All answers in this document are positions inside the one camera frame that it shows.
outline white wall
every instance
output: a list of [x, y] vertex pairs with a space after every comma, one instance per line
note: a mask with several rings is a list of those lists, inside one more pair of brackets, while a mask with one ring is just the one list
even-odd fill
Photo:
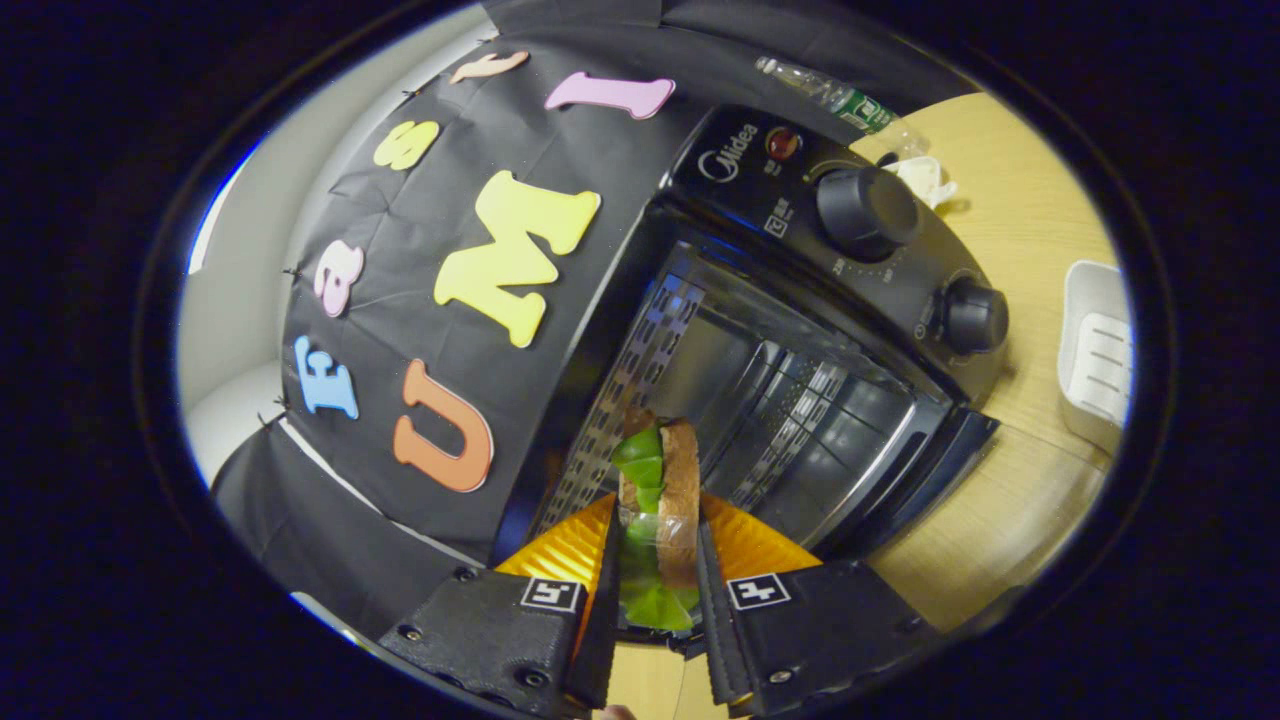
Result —
[[280, 363], [252, 368], [209, 393], [187, 415], [187, 442], [196, 466], [211, 486], [218, 469], [261, 425], [283, 410], [273, 400], [280, 395]]
[[280, 269], [296, 258], [352, 149], [403, 99], [402, 88], [495, 33], [479, 5], [442, 18], [330, 82], [264, 138], [227, 192], [204, 266], [187, 278], [178, 328], [184, 410], [279, 360], [291, 279]]

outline white plastic basket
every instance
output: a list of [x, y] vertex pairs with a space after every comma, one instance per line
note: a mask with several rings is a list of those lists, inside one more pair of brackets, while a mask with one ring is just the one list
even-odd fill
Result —
[[1057, 382], [1066, 427], [1110, 454], [1133, 386], [1133, 329], [1120, 270], [1080, 260], [1066, 272]]

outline sandwich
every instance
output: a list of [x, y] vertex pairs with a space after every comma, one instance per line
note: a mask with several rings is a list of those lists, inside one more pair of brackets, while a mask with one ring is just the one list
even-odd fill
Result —
[[613, 451], [620, 470], [622, 605], [627, 620], [663, 630], [692, 626], [698, 603], [698, 514], [701, 477], [698, 437], [684, 418], [659, 421], [631, 407]]

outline black fabric backdrop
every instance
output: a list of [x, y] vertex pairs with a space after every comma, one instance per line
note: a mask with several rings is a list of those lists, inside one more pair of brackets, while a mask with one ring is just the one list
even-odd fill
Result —
[[[844, 38], [819, 33], [805, 42], [836, 54]], [[451, 69], [431, 79], [365, 141], [330, 190], [329, 205], [300, 258], [301, 275], [282, 338], [289, 418], [307, 441], [388, 518], [477, 559], [489, 555], [571, 342], [608, 279], [621, 241], [703, 114], [717, 102], [742, 102], [842, 142], [860, 135], [758, 73], [754, 59], [762, 50], [730, 38], [621, 23], [541, 24], [506, 32], [457, 64], [517, 50], [527, 50], [531, 58], [507, 73], [449, 85]], [[888, 56], [899, 60], [883, 67], [873, 61]], [[593, 105], [544, 110], [550, 91], [577, 70], [635, 81], [669, 77], [677, 87], [646, 120]], [[902, 113], [972, 90], [950, 70], [900, 46], [869, 54], [859, 76], [878, 73], [883, 78], [874, 85], [897, 87], [890, 95]], [[406, 120], [434, 120], [440, 124], [439, 137], [411, 169], [375, 165], [375, 147]], [[556, 256], [535, 240], [558, 268], [558, 281], [507, 288], [516, 295], [532, 290], [547, 300], [541, 325], [526, 348], [512, 346], [506, 328], [461, 301], [440, 306], [433, 299], [445, 256], [493, 242], [474, 205], [499, 170], [540, 188], [590, 190], [602, 196], [573, 252]], [[352, 284], [347, 311], [337, 319], [324, 314], [311, 290], [316, 263], [334, 240], [365, 251], [364, 272]], [[314, 351], [329, 352], [335, 364], [349, 369], [360, 405], [357, 420], [324, 407], [307, 413], [293, 354], [301, 334], [310, 337]], [[394, 425], [403, 414], [419, 434], [445, 452], [462, 450], [461, 433], [452, 424], [429, 409], [404, 406], [404, 372], [413, 359], [471, 402], [493, 430], [493, 464], [475, 492], [449, 491], [402, 465], [392, 452]], [[543, 474], [532, 482], [541, 487], [554, 479]]]
[[381, 637], [461, 565], [347, 492], [279, 424], [227, 459], [214, 501], [278, 583], [367, 638]]

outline oven control panel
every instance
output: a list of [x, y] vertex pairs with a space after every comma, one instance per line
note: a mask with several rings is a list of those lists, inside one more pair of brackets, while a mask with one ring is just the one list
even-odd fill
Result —
[[970, 398], [989, 392], [1009, 329], [1005, 297], [893, 173], [778, 115], [722, 105], [686, 141], [663, 191], [684, 213], [856, 296]]

